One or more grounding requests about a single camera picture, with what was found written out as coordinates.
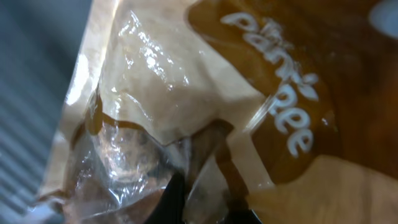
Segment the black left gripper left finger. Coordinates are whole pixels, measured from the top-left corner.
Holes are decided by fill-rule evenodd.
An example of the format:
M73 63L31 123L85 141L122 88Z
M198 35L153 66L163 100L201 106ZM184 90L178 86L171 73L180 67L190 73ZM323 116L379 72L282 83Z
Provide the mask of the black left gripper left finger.
M184 206L185 179L182 174L175 173L144 224L184 224L182 220Z

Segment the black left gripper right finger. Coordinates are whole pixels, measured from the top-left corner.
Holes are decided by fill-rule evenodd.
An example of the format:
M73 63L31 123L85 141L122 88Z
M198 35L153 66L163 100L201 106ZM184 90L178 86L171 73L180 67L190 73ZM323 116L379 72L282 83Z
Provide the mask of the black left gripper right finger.
M247 201L235 199L228 202L228 214L222 224L261 224L256 214L248 208Z

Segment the beige mushroom snack bag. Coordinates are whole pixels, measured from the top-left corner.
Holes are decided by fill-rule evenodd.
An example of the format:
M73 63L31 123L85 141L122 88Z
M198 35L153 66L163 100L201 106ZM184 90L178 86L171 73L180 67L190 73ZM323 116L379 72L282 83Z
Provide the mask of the beige mushroom snack bag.
M39 199L144 223L397 222L397 2L95 1Z

